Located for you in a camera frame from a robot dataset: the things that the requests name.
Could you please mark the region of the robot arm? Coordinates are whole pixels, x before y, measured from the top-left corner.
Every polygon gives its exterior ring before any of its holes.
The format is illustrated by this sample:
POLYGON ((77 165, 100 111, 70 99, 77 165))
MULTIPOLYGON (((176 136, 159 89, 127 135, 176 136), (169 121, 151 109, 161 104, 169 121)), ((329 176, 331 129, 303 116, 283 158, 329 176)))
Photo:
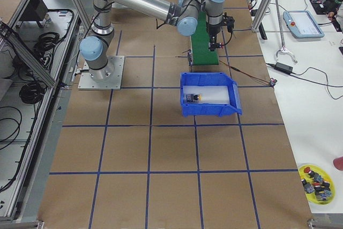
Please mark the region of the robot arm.
POLYGON ((176 27, 179 36, 157 40, 158 55, 172 56, 183 47, 190 47, 185 53, 190 66, 218 65, 217 49, 223 44, 217 42, 217 35, 226 24, 223 12, 225 0, 100 0, 105 5, 115 2, 134 11, 161 20, 163 25, 176 27))

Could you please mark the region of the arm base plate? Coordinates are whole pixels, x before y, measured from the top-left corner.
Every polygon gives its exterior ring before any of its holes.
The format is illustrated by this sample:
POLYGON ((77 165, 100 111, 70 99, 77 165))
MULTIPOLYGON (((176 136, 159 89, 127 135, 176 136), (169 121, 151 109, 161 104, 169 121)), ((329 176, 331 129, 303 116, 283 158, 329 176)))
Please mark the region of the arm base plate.
POLYGON ((79 90, 120 90, 124 69, 124 56, 108 56, 108 64, 101 70, 92 70, 85 61, 79 79, 79 90))

